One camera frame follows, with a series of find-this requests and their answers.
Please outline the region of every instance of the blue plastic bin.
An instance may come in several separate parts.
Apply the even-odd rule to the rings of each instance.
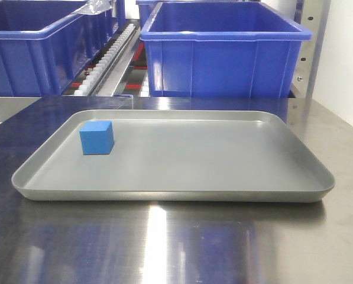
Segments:
[[[0,96],[61,95],[113,36],[112,11],[84,1],[0,0]]]
[[[141,32],[152,96],[285,98],[312,33],[260,2],[161,2]]]
[[[237,0],[136,0],[136,4],[140,9],[140,23],[141,28],[145,25],[145,22],[149,18],[151,12],[154,10],[155,6],[159,2],[186,2],[186,1],[198,1],[198,2],[221,2],[221,1],[228,1],[228,2],[235,2]]]

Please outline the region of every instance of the blue foam block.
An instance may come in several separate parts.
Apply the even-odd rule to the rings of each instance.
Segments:
[[[109,154],[113,148],[112,121],[88,121],[79,134],[84,155]]]

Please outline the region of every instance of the plastic bag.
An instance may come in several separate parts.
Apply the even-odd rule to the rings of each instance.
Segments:
[[[109,0],[88,0],[86,5],[76,10],[75,14],[98,15],[109,9],[112,9]]]

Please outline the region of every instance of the metal tray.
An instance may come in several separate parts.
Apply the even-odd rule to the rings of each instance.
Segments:
[[[83,155],[89,120],[112,120],[109,155]],[[70,117],[12,184],[33,200],[315,202],[334,178],[267,112],[90,110]]]

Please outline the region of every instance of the table surface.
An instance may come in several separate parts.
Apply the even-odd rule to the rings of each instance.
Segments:
[[[23,198],[12,174],[86,109],[272,112],[336,185],[312,204]],[[40,99],[0,125],[0,283],[353,283],[353,128],[304,99]]]

